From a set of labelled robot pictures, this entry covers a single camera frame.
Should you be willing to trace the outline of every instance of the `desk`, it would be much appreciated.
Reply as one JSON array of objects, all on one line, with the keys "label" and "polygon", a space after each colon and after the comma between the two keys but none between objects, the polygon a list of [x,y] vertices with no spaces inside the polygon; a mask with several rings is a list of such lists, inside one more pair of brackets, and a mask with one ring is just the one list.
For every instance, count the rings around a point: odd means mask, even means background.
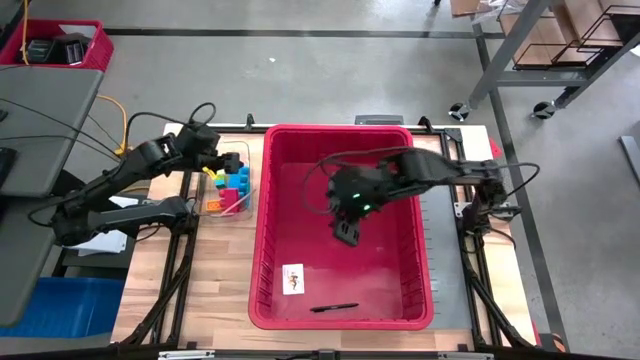
[{"label": "desk", "polygon": [[[179,127],[168,125],[165,132]],[[467,159],[485,160],[491,150],[483,126],[461,127]],[[261,164],[263,135],[224,134],[221,142],[245,141],[249,144],[252,164]],[[414,136],[414,145],[441,151],[437,136]],[[258,201],[260,167],[251,166],[251,183],[256,188],[252,202]],[[151,183],[149,197],[162,199],[176,195],[181,173],[158,177]],[[250,219],[214,224],[201,218],[195,255],[186,299],[180,343],[197,341],[202,349],[309,350],[422,350],[456,351],[458,344],[473,347],[469,329],[425,329],[421,331],[265,331],[249,320],[248,296],[255,240],[257,214]],[[508,225],[493,226],[509,232]],[[127,277],[112,341],[128,336],[147,314],[158,297],[158,289],[169,243],[164,230],[136,245]],[[485,251],[496,302],[528,341],[535,343],[527,301],[513,245],[498,234],[485,236]],[[165,319],[170,324],[173,309]],[[478,307],[481,330],[489,339],[486,311]]]},{"label": "desk", "polygon": [[[0,99],[16,102],[47,114],[73,128],[85,121],[102,81],[102,72],[82,69],[0,66]],[[9,112],[0,122],[0,138],[31,135],[64,135],[77,132],[33,111],[0,100]],[[29,211],[42,206],[73,147],[59,138],[0,140],[0,146],[18,151],[9,177],[0,189],[4,216],[0,219],[0,326],[22,317],[31,291],[53,245],[51,229],[27,220]],[[47,219],[53,208],[38,213]]]},{"label": "desk", "polygon": [[[98,70],[0,66],[0,99],[40,111],[75,129],[82,124],[98,92],[103,73]],[[0,122],[0,138],[78,133],[42,115],[0,100],[9,112]],[[51,194],[58,174],[67,161],[73,141],[42,138],[0,140],[0,146],[18,151],[0,195],[45,197]]]}]

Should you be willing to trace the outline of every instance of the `wooden table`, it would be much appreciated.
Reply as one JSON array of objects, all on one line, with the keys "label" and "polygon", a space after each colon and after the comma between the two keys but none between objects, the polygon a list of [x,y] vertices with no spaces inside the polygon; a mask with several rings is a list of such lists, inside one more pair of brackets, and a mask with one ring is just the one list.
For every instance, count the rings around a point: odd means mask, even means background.
[{"label": "wooden table", "polygon": [[[180,125],[170,124],[165,133],[179,131]],[[491,158],[491,149],[484,126],[460,127],[468,160]],[[250,147],[251,186],[256,189],[251,201],[253,215],[233,223],[216,223],[218,219],[202,217],[198,229],[195,256],[191,269],[188,295],[180,343],[197,341],[200,349],[248,350],[422,350],[455,351],[458,344],[473,348],[470,330],[422,331],[266,331],[249,320],[248,296],[251,281],[254,239],[256,233],[262,164],[263,135],[225,134],[221,142],[244,141]],[[441,152],[438,136],[414,136],[414,145]],[[224,145],[219,149],[225,151]],[[182,173],[168,178],[158,177],[151,182],[149,198],[163,199],[177,195]],[[196,186],[192,186],[195,195]],[[493,227],[509,233],[509,226],[496,221]],[[162,272],[169,244],[169,232],[161,230],[156,236],[136,245],[127,276],[122,302],[118,311],[112,341],[128,336],[147,314],[158,298]],[[484,237],[485,253],[497,304],[520,334],[535,343],[527,300],[520,278],[513,245],[499,234]],[[176,268],[182,258],[178,253]],[[482,333],[489,341],[486,311],[476,296]],[[173,308],[169,305],[165,318],[166,336],[171,324]]]}]

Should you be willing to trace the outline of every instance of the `red basket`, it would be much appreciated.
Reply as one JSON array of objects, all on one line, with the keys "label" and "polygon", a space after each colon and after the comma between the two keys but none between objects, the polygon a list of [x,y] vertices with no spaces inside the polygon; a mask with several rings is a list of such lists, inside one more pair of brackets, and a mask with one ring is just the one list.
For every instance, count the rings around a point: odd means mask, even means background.
[{"label": "red basket", "polygon": [[[54,36],[64,35],[65,32],[60,25],[82,25],[95,26],[96,32],[89,44],[89,50],[85,54],[82,63],[77,65],[59,65],[59,64],[33,64],[34,66],[46,66],[54,68],[72,68],[72,69],[95,69],[102,72],[107,71],[109,61],[113,55],[113,43],[104,32],[100,21],[89,20],[44,20],[29,19],[27,21],[27,41],[29,39],[41,38],[51,39]],[[0,65],[19,65],[22,64],[18,59],[22,49],[22,22],[16,30],[11,34],[6,46],[0,52]]]},{"label": "red basket", "polygon": [[[411,134],[393,126],[278,125],[267,131],[249,295],[249,317],[257,327],[420,330],[431,322],[417,197],[387,204],[363,220],[356,247],[336,240],[331,217],[310,212],[302,201],[306,173],[327,155],[411,144]],[[346,160],[371,163],[374,158]],[[305,195],[311,204],[326,208],[327,177],[316,170]],[[304,294],[283,294],[287,264],[303,264]],[[310,311],[345,303],[359,305]]]}]

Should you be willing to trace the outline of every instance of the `caster wheel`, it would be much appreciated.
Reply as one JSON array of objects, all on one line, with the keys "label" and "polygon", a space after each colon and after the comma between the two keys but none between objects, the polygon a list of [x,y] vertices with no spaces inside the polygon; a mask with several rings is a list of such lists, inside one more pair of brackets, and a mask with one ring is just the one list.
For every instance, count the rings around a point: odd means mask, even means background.
[{"label": "caster wheel", "polygon": [[556,106],[553,103],[543,101],[533,107],[533,113],[531,115],[540,120],[547,120],[556,113],[556,110]]},{"label": "caster wheel", "polygon": [[449,108],[449,116],[462,122],[469,117],[469,108],[463,103],[455,103]]}]

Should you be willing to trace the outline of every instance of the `orange block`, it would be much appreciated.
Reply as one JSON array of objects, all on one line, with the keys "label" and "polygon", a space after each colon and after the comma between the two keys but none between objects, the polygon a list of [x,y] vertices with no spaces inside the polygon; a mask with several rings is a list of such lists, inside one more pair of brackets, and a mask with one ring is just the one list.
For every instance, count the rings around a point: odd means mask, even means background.
[{"label": "orange block", "polygon": [[207,212],[220,212],[222,211],[222,202],[220,200],[207,201]]}]

